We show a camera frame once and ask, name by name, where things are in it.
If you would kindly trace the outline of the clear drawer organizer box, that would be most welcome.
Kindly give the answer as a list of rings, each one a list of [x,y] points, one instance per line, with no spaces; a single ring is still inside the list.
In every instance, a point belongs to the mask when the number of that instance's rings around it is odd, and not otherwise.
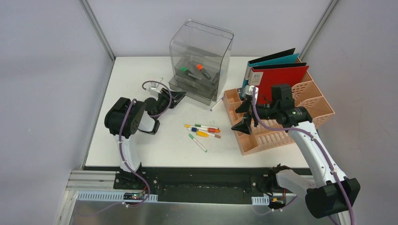
[[[217,26],[189,19],[172,37],[169,53],[173,77],[169,86],[205,105],[213,106],[221,96],[227,80],[234,33]],[[211,75],[207,80],[196,68],[201,64]],[[201,80],[195,80],[180,70],[186,67]]]

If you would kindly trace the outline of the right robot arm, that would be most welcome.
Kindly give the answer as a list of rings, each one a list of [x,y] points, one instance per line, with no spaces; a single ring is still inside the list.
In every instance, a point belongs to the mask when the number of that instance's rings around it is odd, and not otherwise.
[[[272,192],[282,188],[293,192],[305,200],[315,218],[348,211],[354,225],[356,221],[352,207],[360,184],[356,178],[348,178],[335,163],[321,141],[308,110],[295,106],[291,86],[273,85],[271,103],[266,105],[258,104],[259,88],[256,86],[247,85],[242,92],[244,100],[235,112],[244,116],[231,129],[248,135],[252,132],[252,125],[284,131],[299,147],[314,179],[305,179],[287,166],[277,166],[266,180],[267,188]]]

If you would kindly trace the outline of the orange tip black highlighter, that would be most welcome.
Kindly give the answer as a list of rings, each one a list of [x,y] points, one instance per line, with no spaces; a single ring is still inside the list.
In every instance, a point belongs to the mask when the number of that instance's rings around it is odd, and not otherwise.
[[[207,72],[207,70],[201,65],[198,64],[196,66],[196,68],[199,70],[199,72],[207,79],[210,80],[211,79],[211,75]]]

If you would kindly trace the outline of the green tip black highlighter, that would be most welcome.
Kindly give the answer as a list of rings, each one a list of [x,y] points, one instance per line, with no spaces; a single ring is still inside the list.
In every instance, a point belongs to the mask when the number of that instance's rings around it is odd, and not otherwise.
[[[181,67],[180,70],[182,72],[184,72],[184,74],[186,74],[189,77],[192,77],[195,80],[201,80],[201,77],[196,76],[193,72],[191,72],[190,70],[188,70],[186,67]]]

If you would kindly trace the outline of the teal notebook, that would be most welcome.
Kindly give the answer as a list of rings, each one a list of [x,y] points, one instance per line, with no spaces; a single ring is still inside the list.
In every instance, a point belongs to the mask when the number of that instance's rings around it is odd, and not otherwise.
[[[242,91],[248,85],[249,73],[252,67],[256,66],[272,66],[295,63],[298,58],[298,53],[294,53],[295,48],[288,49],[282,52],[277,52],[268,56],[260,57],[254,60],[250,60],[247,63],[245,76],[242,84]]]

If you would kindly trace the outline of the red notebook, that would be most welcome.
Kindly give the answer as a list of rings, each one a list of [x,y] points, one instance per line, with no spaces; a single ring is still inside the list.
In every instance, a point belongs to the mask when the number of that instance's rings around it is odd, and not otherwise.
[[[306,63],[255,66],[249,70],[248,84],[258,88],[258,104],[269,103],[272,100],[271,86],[288,84],[293,87],[301,82],[308,68]]]

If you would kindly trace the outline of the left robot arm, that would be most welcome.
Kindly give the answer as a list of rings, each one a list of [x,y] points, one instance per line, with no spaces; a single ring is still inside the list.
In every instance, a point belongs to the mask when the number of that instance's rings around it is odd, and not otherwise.
[[[120,168],[128,172],[125,183],[131,189],[139,189],[143,184],[142,175],[136,172],[141,166],[141,160],[135,133],[156,134],[160,127],[160,115],[175,108],[185,96],[185,91],[162,88],[157,98],[149,97],[145,101],[120,97],[107,112],[104,124],[118,144]]]

